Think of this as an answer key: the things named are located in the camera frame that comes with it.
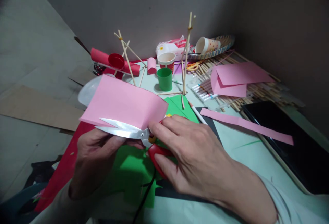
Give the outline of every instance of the red scissor handle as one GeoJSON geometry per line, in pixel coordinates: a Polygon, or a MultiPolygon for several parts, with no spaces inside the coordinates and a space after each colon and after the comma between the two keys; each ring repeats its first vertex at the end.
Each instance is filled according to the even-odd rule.
{"type": "Polygon", "coordinates": [[[157,144],[153,144],[149,149],[148,149],[148,154],[151,158],[151,161],[154,164],[154,167],[157,169],[157,171],[159,172],[159,174],[161,175],[161,177],[163,179],[167,179],[166,175],[163,173],[163,171],[161,170],[160,166],[158,165],[157,161],[154,158],[155,154],[161,154],[164,156],[170,156],[170,157],[174,157],[173,153],[168,150],[165,149],[163,147],[158,146],[157,144]]]}

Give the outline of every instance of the left hand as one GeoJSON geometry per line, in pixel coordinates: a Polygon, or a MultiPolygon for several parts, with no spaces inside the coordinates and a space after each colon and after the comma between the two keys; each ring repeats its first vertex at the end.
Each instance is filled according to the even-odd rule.
{"type": "Polygon", "coordinates": [[[105,180],[112,169],[117,150],[122,145],[143,149],[140,140],[127,140],[94,129],[78,140],[78,155],[69,196],[79,200],[92,194],[105,180]]]}

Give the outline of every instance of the table surface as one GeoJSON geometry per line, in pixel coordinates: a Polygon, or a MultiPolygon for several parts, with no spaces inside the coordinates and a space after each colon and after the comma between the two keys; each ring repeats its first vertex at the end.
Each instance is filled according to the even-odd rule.
{"type": "MultiPolygon", "coordinates": [[[[142,71],[143,67],[141,67],[139,77],[135,77],[137,86],[140,83],[142,71]]],[[[192,77],[192,74],[188,74],[186,83],[191,81],[192,77]]],[[[173,79],[181,81],[182,75],[173,75],[173,79]]],[[[124,75],[122,80],[133,84],[129,75],[124,75]]],[[[182,90],[182,85],[172,83],[172,86],[173,88],[170,92],[182,90]]],[[[147,69],[145,70],[141,87],[154,93],[162,93],[158,88],[157,76],[148,75],[147,69]]],[[[202,107],[203,104],[191,90],[189,91],[188,87],[187,91],[187,99],[195,107],[202,107]]],[[[240,114],[232,108],[225,108],[225,110],[224,114],[240,117],[240,114]]],[[[214,121],[214,123],[224,149],[233,159],[273,182],[290,199],[305,206],[316,215],[329,219],[329,196],[310,196],[301,192],[262,142],[241,147],[242,145],[260,140],[255,132],[250,131],[247,134],[245,130],[242,132],[217,121],[214,121]]],[[[132,219],[135,210],[135,206],[129,206],[123,202],[123,194],[116,194],[105,198],[98,205],[93,217],[129,221],[132,219]]],[[[226,210],[215,205],[159,196],[155,197],[154,208],[146,208],[144,212],[145,223],[204,223],[205,220],[207,220],[207,223],[240,223],[238,219],[226,210]]]]}

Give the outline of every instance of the pink paper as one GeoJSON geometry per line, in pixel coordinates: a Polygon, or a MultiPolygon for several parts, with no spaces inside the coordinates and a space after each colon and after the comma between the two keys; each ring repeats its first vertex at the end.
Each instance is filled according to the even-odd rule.
{"type": "Polygon", "coordinates": [[[221,121],[221,122],[225,122],[225,123],[229,123],[232,125],[238,125],[241,127],[244,127],[248,130],[263,134],[267,137],[273,138],[275,140],[278,140],[280,142],[289,144],[289,145],[294,145],[294,141],[292,139],[292,136],[287,135],[287,134],[283,134],[280,132],[276,132],[274,130],[271,130],[269,128],[263,127],[261,125],[255,124],[253,122],[250,122],[248,120],[245,120],[241,117],[235,117],[235,116],[231,116],[231,115],[226,115],[226,114],[221,114],[221,113],[217,113],[215,111],[211,111],[209,109],[205,109],[202,108],[201,115],[207,116],[209,118],[213,118],[215,120],[221,121]]]}
{"type": "Polygon", "coordinates": [[[157,72],[157,63],[154,58],[150,57],[147,59],[147,73],[155,74],[157,72]]]}
{"type": "Polygon", "coordinates": [[[265,70],[254,62],[219,65],[215,69],[223,85],[274,82],[265,70]]]}
{"type": "Polygon", "coordinates": [[[246,84],[224,86],[215,69],[212,70],[210,82],[214,94],[235,96],[235,97],[246,97],[247,95],[246,84]]]}
{"type": "Polygon", "coordinates": [[[99,118],[109,118],[146,129],[150,121],[165,117],[168,104],[156,94],[119,79],[103,75],[81,121],[108,126],[99,118]]]}

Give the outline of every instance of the white sleeve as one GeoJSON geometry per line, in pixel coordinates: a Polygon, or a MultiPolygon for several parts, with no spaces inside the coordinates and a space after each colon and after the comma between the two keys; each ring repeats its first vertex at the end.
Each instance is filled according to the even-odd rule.
{"type": "Polygon", "coordinates": [[[325,219],[322,219],[315,213],[311,212],[306,207],[300,205],[297,202],[292,201],[287,197],[283,191],[275,187],[267,179],[258,175],[263,181],[266,189],[270,193],[272,200],[278,212],[277,223],[329,223],[325,219]]]}
{"type": "Polygon", "coordinates": [[[100,199],[99,189],[87,198],[73,201],[69,198],[69,181],[56,195],[51,205],[42,211],[31,224],[86,223],[96,202],[100,199]]]}

